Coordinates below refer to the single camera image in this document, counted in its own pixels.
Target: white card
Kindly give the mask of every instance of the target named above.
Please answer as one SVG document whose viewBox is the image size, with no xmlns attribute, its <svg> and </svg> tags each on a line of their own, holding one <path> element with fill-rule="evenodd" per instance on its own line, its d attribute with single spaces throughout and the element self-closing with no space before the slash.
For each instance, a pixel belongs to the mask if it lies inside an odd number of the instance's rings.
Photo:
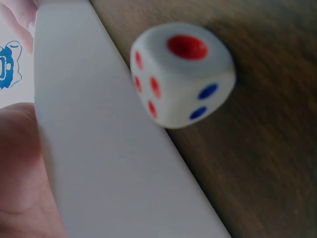
<svg viewBox="0 0 317 238">
<path fill-rule="evenodd" d="M 0 16 L 0 108 L 34 102 L 33 56 Z"/>
<path fill-rule="evenodd" d="M 71 238 L 230 237 L 88 1 L 42 1 L 34 70 L 44 159 Z"/>
</svg>

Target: printed graphic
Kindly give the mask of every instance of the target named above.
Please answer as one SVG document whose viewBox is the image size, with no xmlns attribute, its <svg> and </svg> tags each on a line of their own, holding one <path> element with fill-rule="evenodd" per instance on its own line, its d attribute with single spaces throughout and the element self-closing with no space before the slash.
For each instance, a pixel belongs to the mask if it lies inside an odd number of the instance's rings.
<svg viewBox="0 0 317 238">
<path fill-rule="evenodd" d="M 5 48 L 0 46 L 0 91 L 21 81 L 18 62 L 21 52 L 22 47 L 17 41 L 9 42 Z"/>
</svg>

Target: hand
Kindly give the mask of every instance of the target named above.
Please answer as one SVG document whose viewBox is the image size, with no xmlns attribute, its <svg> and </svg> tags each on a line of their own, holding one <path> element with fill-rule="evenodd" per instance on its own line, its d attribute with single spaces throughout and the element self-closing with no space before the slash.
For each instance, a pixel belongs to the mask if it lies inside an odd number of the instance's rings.
<svg viewBox="0 0 317 238">
<path fill-rule="evenodd" d="M 38 0 L 0 0 L 2 14 L 29 53 L 33 51 Z"/>
<path fill-rule="evenodd" d="M 33 104 L 0 109 L 0 237 L 65 238 Z"/>
</svg>

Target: white die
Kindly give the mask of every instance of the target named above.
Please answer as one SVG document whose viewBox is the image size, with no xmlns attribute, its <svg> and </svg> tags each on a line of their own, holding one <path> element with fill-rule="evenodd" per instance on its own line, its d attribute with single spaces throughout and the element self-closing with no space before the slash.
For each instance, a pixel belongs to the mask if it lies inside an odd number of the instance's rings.
<svg viewBox="0 0 317 238">
<path fill-rule="evenodd" d="M 210 115 L 228 98 L 236 80 L 225 45 L 204 28 L 186 23 L 144 32 L 131 49 L 131 72 L 146 111 L 166 128 Z"/>
</svg>

